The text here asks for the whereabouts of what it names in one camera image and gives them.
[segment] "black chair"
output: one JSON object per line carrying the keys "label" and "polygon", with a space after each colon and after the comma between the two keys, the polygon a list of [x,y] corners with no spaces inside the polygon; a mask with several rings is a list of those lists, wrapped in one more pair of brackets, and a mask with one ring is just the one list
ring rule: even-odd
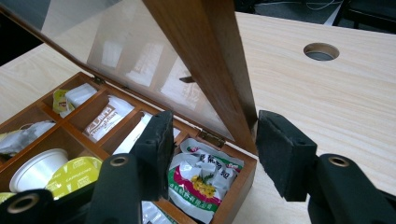
{"label": "black chair", "polygon": [[332,25],[343,18],[354,21],[355,29],[362,23],[396,33],[396,0],[344,0]]}

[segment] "metal hinge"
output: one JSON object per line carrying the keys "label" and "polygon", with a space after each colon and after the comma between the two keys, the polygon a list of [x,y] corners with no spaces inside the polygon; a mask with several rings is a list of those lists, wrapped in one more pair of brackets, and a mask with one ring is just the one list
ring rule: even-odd
{"label": "metal hinge", "polygon": [[97,76],[93,77],[93,82],[98,85],[102,85],[102,84],[106,83],[104,79],[102,79],[101,77],[97,77]]}
{"label": "metal hinge", "polygon": [[223,147],[225,144],[225,140],[223,138],[218,137],[212,133],[208,133],[205,130],[201,130],[198,134],[198,137],[204,139],[206,142],[216,147]]}

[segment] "plastic wrapper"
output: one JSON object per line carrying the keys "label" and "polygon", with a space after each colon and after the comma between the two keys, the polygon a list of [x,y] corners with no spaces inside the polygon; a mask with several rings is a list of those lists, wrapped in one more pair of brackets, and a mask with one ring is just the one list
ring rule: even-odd
{"label": "plastic wrapper", "polygon": [[5,133],[5,137],[0,141],[0,154],[15,156],[54,125],[54,122],[46,120],[34,123],[25,130]]}
{"label": "plastic wrapper", "polygon": [[189,216],[209,223],[244,162],[192,138],[180,148],[169,168],[170,198]]}

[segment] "white paper cup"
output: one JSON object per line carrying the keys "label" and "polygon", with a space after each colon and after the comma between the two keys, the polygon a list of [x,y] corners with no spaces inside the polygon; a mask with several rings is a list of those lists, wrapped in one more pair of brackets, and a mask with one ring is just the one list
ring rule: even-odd
{"label": "white paper cup", "polygon": [[28,162],[12,176],[9,189],[12,192],[22,192],[28,189],[43,189],[52,175],[67,163],[67,152],[54,148],[42,152]]}

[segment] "yellow cup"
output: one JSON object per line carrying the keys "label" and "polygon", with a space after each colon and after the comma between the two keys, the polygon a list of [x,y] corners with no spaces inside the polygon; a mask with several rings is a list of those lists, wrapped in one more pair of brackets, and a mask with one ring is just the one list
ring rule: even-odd
{"label": "yellow cup", "polygon": [[11,192],[0,192],[0,203],[5,202],[8,198],[14,195],[15,193],[11,193]]}
{"label": "yellow cup", "polygon": [[52,176],[46,189],[55,200],[96,181],[102,162],[95,157],[79,157],[67,162]]}

